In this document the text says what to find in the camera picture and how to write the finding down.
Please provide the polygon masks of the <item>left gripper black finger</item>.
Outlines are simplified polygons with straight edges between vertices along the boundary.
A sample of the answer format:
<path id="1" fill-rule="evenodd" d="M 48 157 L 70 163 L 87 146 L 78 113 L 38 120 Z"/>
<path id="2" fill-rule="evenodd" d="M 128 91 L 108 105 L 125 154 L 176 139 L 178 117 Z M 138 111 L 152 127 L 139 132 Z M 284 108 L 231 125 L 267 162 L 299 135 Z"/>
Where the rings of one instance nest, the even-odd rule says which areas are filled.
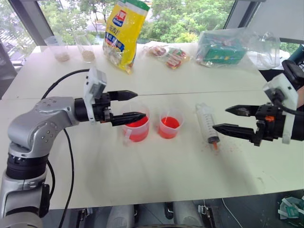
<path id="1" fill-rule="evenodd" d="M 144 113 L 140 112 L 127 112 L 121 115 L 111 114 L 111 124 L 112 126 L 127 125 L 137 122 L 146 116 Z"/>
<path id="2" fill-rule="evenodd" d="M 108 94 L 111 101 L 127 101 L 138 96 L 137 93 L 129 90 L 109 91 Z"/>

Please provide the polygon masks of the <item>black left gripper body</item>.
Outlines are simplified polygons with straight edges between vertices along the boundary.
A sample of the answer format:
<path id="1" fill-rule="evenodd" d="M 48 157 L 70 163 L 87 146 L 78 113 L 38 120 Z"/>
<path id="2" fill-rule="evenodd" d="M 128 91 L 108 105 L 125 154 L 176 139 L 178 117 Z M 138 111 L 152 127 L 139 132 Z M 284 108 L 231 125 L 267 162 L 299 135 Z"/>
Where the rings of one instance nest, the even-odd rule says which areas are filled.
<path id="1" fill-rule="evenodd" d="M 96 122 L 112 123 L 111 100 L 114 98 L 114 91 L 102 93 L 100 98 L 95 99 L 93 113 Z"/>

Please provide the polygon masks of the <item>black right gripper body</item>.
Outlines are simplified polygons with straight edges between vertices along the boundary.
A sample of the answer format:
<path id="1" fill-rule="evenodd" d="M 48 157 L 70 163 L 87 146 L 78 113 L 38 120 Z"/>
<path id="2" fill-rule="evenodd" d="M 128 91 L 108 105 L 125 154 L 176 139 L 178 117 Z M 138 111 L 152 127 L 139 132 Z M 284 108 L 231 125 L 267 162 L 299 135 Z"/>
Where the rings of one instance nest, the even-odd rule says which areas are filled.
<path id="1" fill-rule="evenodd" d="M 255 146 L 260 146 L 262 140 L 273 141 L 282 137 L 285 116 L 277 106 L 270 103 L 252 105 L 250 115 L 257 120 L 257 129 L 250 139 Z"/>

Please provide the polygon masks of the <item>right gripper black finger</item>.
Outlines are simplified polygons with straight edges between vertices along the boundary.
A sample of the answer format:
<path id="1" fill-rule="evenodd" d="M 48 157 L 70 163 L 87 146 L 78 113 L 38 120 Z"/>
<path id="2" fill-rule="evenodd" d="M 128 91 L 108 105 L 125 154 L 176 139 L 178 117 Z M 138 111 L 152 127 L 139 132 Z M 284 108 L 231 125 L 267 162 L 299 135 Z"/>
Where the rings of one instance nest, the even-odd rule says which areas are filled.
<path id="1" fill-rule="evenodd" d="M 217 132 L 226 136 L 249 140 L 252 143 L 255 140 L 255 132 L 251 128 L 240 127 L 239 125 L 228 123 L 216 124 L 212 127 Z"/>
<path id="2" fill-rule="evenodd" d="M 229 108 L 226 108 L 225 111 L 237 116 L 245 116 L 245 117 L 250 117 L 250 116 L 255 116 L 256 112 L 258 110 L 259 106 L 258 105 L 235 105 Z"/>

